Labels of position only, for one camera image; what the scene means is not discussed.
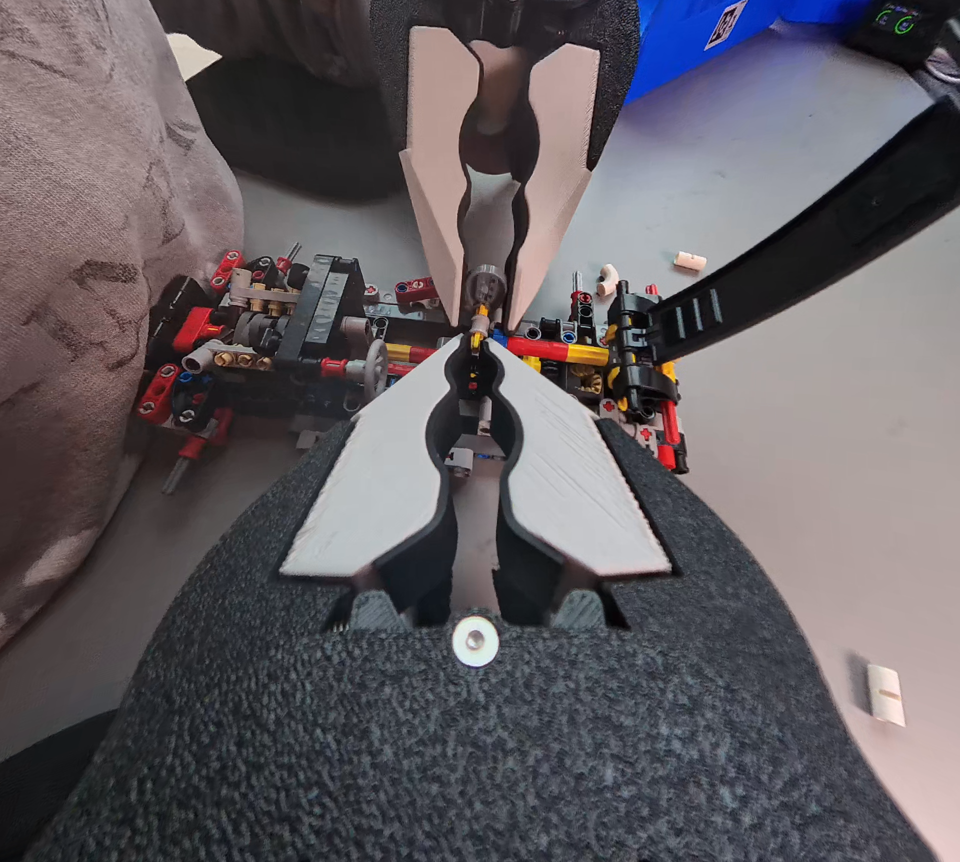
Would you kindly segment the black curved toy panel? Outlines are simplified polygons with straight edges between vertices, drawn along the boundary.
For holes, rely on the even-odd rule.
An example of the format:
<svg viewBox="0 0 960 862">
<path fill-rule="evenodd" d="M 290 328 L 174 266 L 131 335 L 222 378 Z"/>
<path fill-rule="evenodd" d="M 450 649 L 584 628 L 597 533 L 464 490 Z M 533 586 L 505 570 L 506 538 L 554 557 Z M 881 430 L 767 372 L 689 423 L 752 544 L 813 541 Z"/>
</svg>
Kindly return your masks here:
<svg viewBox="0 0 960 862">
<path fill-rule="evenodd" d="M 642 354 L 676 361 L 886 255 L 959 204 L 959 109 L 942 98 L 830 191 L 723 268 L 654 306 Z"/>
</svg>

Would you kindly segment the person's grey printed sweatshirt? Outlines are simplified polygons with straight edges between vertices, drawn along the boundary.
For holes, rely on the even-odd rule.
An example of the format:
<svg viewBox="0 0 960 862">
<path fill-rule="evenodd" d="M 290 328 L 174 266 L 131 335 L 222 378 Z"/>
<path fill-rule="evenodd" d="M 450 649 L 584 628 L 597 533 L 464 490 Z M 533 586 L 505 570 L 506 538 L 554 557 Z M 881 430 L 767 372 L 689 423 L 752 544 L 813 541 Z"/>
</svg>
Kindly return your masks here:
<svg viewBox="0 0 960 862">
<path fill-rule="evenodd" d="M 2 2 L 1 640 L 109 522 L 149 314 L 243 234 L 149 0 Z"/>
</svg>

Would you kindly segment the toy brick car chassis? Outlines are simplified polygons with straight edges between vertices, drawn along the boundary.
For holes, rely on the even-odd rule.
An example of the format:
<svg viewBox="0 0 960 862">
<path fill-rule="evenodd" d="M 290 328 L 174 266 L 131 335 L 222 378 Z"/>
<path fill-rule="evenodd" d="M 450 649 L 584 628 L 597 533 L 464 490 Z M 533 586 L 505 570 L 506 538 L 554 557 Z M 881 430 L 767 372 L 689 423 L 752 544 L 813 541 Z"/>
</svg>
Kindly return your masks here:
<svg viewBox="0 0 960 862">
<path fill-rule="evenodd" d="M 208 448 L 226 444 L 235 419 L 286 419 L 296 447 L 312 448 L 457 334 L 431 277 L 379 292 L 357 259 L 317 254 L 305 264 L 296 261 L 300 249 L 250 260 L 232 249 L 207 283 L 177 276 L 150 309 L 134 412 L 183 437 L 163 496 Z M 641 369 L 636 384 L 616 380 L 618 329 L 601 321 L 597 305 L 614 298 L 590 292 L 576 270 L 568 318 L 524 319 L 508 332 L 496 310 L 486 338 L 465 332 L 470 345 L 505 347 L 596 417 L 620 424 L 669 472 L 688 474 L 674 364 Z"/>
</svg>

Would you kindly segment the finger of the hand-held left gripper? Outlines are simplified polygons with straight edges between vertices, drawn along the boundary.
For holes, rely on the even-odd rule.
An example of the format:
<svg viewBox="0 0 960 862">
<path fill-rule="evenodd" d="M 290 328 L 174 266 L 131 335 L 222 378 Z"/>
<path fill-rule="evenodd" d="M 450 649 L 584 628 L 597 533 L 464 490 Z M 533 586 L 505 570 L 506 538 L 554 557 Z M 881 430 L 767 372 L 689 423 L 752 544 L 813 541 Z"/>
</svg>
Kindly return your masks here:
<svg viewBox="0 0 960 862">
<path fill-rule="evenodd" d="M 532 67 L 528 101 L 538 151 L 523 186 L 526 234 L 511 280 L 511 331 L 542 287 L 592 178 L 587 166 L 601 54 L 565 44 Z"/>
<path fill-rule="evenodd" d="M 464 246 L 460 221 L 471 181 L 460 151 L 481 67 L 446 28 L 410 29 L 405 147 L 399 154 L 429 275 L 450 324 L 460 322 Z"/>
</svg>

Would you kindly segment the grey desk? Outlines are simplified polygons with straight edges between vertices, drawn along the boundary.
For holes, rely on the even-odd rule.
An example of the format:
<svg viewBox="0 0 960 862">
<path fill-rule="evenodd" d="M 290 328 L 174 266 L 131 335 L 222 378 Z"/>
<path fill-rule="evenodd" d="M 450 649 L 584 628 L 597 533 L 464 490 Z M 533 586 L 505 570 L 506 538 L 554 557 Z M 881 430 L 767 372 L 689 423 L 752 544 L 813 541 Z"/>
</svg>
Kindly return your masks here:
<svg viewBox="0 0 960 862">
<path fill-rule="evenodd" d="M 930 102 L 824 28 L 779 23 L 631 103 L 534 311 L 611 263 L 635 289 L 716 272 Z M 797 307 L 678 364 L 685 483 L 738 534 L 803 628 L 850 733 L 942 860 L 958 860 L 958 213 Z M 289 422 L 162 483 L 155 435 L 78 575 L 2 652 L 2 758 L 113 709 L 210 545 L 302 454 Z M 906 726 L 870 712 L 894 669 Z"/>
</svg>

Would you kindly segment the black power bank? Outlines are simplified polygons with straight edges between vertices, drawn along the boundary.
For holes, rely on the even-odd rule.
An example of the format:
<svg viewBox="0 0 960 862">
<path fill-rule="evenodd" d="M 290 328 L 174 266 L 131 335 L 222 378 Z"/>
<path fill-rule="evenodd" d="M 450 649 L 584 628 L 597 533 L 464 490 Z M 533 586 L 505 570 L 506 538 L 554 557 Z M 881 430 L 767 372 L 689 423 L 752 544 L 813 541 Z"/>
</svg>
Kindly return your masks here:
<svg viewBox="0 0 960 862">
<path fill-rule="evenodd" d="M 843 44 L 913 72 L 924 67 L 958 11 L 959 0 L 869 0 Z"/>
</svg>

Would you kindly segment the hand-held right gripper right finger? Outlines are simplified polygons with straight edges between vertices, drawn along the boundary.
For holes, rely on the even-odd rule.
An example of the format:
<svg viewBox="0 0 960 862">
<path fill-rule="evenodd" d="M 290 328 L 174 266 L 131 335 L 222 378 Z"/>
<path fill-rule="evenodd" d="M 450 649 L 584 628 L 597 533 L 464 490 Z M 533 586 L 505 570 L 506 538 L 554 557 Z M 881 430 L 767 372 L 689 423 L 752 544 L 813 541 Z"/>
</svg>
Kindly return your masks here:
<svg viewBox="0 0 960 862">
<path fill-rule="evenodd" d="M 510 527 L 600 579 L 670 572 L 671 562 L 601 436 L 596 416 L 505 346 L 491 342 L 494 408 L 508 424 Z"/>
</svg>

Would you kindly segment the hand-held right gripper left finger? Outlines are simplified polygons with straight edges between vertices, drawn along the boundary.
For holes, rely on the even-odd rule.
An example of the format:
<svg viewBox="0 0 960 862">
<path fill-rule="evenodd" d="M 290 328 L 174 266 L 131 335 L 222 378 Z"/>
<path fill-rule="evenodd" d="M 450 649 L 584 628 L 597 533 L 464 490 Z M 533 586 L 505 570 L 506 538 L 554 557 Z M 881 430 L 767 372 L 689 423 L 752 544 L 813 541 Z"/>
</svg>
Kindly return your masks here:
<svg viewBox="0 0 960 862">
<path fill-rule="evenodd" d="M 354 579 L 426 538 L 447 504 L 446 460 L 462 435 L 461 367 L 456 336 L 356 414 L 281 575 Z"/>
</svg>

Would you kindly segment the grey round toy connector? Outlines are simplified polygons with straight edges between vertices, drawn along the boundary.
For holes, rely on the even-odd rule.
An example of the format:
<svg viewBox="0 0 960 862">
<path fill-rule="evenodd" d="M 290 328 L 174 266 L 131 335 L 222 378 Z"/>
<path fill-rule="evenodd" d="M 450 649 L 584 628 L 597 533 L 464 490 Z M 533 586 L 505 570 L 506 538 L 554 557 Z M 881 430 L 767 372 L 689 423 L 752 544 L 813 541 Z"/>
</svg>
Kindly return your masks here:
<svg viewBox="0 0 960 862">
<path fill-rule="evenodd" d="M 501 308 L 506 295 L 506 275 L 494 264 L 472 268 L 463 280 L 463 304 L 470 309 L 484 306 L 487 311 L 495 312 Z"/>
</svg>

